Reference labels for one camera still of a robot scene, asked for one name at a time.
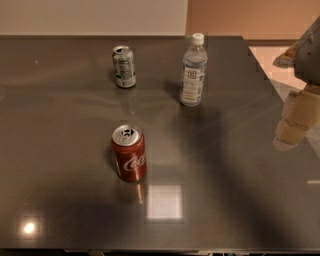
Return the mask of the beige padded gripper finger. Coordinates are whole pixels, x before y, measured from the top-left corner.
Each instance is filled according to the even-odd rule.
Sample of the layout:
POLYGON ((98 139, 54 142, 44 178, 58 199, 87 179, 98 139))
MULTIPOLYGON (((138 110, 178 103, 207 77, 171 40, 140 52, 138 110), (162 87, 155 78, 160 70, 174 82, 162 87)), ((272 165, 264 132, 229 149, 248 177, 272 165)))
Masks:
POLYGON ((320 95, 306 90, 290 91, 275 131, 274 147, 279 151, 294 148, 319 122, 320 95))

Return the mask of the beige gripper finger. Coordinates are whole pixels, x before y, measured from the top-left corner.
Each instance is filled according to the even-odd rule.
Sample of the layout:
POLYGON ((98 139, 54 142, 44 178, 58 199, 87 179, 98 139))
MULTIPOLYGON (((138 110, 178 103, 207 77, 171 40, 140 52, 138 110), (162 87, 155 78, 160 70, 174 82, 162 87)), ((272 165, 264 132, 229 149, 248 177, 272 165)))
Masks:
POLYGON ((298 43, 292 44, 285 52, 275 58, 273 65, 281 68, 293 67, 298 43))

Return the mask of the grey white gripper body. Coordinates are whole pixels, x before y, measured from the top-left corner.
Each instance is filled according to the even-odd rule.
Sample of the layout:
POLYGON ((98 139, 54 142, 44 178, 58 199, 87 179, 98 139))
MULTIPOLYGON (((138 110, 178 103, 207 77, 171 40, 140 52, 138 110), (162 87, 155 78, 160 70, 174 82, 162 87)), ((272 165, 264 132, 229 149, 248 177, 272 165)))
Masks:
POLYGON ((298 79, 306 83, 320 85, 320 16, 298 42, 294 73, 298 79))

